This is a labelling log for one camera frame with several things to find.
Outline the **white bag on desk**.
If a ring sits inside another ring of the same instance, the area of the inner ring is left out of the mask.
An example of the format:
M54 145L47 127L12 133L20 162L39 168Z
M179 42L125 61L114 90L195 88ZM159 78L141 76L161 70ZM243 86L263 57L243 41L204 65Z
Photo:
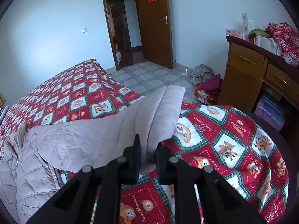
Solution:
M254 44L279 57L282 54L281 49L279 48L278 44L274 41L273 38L264 38L261 37L260 34L257 34L254 38Z

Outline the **brown wooden door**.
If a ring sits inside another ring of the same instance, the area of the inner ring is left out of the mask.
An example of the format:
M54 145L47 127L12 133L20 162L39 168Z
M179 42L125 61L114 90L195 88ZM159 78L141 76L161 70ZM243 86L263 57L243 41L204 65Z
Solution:
M172 34L168 0L137 0L143 56L150 62L173 68ZM168 16L168 25L160 18Z

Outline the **white card box on desk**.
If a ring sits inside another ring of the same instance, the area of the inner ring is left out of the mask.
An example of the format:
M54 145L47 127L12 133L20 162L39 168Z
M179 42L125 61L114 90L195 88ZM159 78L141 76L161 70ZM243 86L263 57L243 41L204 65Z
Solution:
M248 35L252 30L256 29L254 21L248 18L246 12L242 13L242 21L243 21L243 30L245 34Z

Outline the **purple box under desk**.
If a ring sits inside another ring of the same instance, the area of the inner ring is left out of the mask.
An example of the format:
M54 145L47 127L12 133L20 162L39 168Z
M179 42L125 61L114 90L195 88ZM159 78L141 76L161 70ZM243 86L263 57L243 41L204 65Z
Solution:
M254 114L266 121L277 131L285 124L285 113L278 102L268 94L263 94L256 106Z

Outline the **red patchwork bear bedspread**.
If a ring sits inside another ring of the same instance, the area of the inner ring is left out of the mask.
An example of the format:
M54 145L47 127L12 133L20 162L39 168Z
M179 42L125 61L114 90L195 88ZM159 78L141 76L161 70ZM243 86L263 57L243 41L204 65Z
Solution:
M140 99L90 59L48 79L5 110L1 141L23 121L40 126L101 118ZM253 117L231 106L184 102L172 138L162 144L191 166L214 167L267 223L283 216L288 171L276 143Z

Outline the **dark red garment on floor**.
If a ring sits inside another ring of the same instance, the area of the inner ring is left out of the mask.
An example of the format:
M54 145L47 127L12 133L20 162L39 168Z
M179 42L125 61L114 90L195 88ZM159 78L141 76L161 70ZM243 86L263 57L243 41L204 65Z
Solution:
M223 79L221 79L221 75L215 75L209 79L206 80L206 82L203 84L203 90L207 95L214 95L221 91L221 88L223 86Z

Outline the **white wall light switch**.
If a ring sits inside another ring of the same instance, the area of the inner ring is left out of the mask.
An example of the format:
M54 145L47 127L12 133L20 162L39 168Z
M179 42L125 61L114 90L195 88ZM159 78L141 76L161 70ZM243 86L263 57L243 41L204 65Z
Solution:
M86 33L88 30L87 30L87 27L86 28L82 28L82 33Z

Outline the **green item on desk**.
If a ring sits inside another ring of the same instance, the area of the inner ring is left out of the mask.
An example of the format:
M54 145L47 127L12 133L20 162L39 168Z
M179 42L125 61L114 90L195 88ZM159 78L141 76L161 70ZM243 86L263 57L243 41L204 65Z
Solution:
M249 38L255 38L257 34L260 34L261 37L264 38L271 38L271 35L269 35L267 32L261 29L253 29L249 32L248 37Z

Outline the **beige quilted down coat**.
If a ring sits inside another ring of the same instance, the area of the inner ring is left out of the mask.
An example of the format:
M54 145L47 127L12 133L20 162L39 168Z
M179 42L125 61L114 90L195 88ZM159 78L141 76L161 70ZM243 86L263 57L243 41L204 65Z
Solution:
M17 223L26 223L63 185L59 171L107 165L141 144L141 173L154 169L159 142L172 137L185 89L164 86L117 114L30 127L22 122L4 139L1 202Z

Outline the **red packaging on floor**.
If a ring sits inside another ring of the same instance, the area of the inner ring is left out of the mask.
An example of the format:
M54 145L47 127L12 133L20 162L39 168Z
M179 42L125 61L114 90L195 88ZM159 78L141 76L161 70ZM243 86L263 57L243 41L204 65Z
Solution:
M217 105L219 93L209 95L203 90L203 84L195 87L194 96L204 105Z

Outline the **brown wooden desk cabinet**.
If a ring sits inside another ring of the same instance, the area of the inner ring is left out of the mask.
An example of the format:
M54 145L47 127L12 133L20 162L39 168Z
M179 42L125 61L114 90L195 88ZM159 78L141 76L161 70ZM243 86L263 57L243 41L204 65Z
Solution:
M218 104L253 112L269 93L285 114L283 130L298 128L298 69L248 41L226 39L228 60Z

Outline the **grey patterned clothes pile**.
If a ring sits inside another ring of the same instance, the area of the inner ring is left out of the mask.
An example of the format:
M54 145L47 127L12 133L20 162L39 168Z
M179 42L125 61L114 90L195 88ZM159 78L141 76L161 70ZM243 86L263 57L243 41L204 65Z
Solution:
M204 64L200 64L191 72L190 82L193 85L205 83L214 76L212 69Z

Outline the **pink flat box on desk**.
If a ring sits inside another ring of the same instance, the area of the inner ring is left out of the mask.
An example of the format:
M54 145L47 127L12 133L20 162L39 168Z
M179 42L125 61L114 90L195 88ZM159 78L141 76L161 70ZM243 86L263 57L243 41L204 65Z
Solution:
M247 34L245 34L243 32L236 31L236 30L232 30L232 29L226 29L226 35L232 36L235 38L239 38L239 39L243 39L245 41L248 40Z

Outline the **red white plaid cloth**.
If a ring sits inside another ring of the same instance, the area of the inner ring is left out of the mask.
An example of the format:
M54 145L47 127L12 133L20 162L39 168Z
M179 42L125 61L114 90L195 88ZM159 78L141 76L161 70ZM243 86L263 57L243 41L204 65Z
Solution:
M272 36L282 51L281 58L283 58L289 65L298 68L298 32L296 32L289 24L283 22L278 24L270 23L266 28L266 33Z

